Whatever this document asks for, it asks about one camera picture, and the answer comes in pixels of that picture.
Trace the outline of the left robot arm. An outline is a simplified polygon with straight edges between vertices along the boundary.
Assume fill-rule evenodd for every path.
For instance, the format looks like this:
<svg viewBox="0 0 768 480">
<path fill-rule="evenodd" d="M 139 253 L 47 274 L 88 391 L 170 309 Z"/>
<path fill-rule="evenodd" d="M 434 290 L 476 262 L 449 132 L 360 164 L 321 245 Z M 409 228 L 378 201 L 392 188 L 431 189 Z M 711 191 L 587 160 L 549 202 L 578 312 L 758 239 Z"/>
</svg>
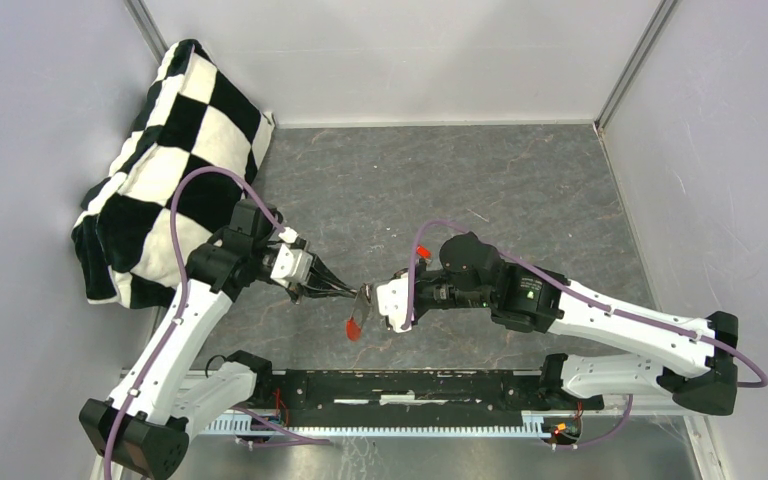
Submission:
<svg viewBox="0 0 768 480">
<path fill-rule="evenodd" d="M 192 437 L 225 409 L 272 399 L 273 379 L 234 356 L 195 392 L 179 393 L 207 336 L 252 283 L 280 287 L 293 302 L 356 294 L 280 220 L 276 207 L 241 200 L 229 224 L 189 254 L 167 314 L 136 364 L 106 399 L 89 399 L 79 412 L 103 460 L 145 479 L 168 479 Z"/>
</svg>

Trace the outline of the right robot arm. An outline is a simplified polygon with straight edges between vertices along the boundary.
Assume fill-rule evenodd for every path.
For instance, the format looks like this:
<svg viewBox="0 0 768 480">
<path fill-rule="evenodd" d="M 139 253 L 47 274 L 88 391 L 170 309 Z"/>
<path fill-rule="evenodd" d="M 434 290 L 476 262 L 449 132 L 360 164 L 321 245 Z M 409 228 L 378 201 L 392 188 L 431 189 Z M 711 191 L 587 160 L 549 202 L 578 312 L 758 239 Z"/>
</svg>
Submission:
<svg viewBox="0 0 768 480">
<path fill-rule="evenodd" d="M 696 413 L 733 413 L 736 316 L 684 317 L 617 300 L 556 272 L 512 262 L 472 232 L 447 240 L 439 260 L 437 270 L 421 260 L 371 286 L 372 305 L 388 329 L 408 332 L 430 310 L 486 309 L 508 330 L 618 349 L 600 357 L 548 356 L 537 392 L 551 408 L 600 395 L 664 395 Z"/>
</svg>

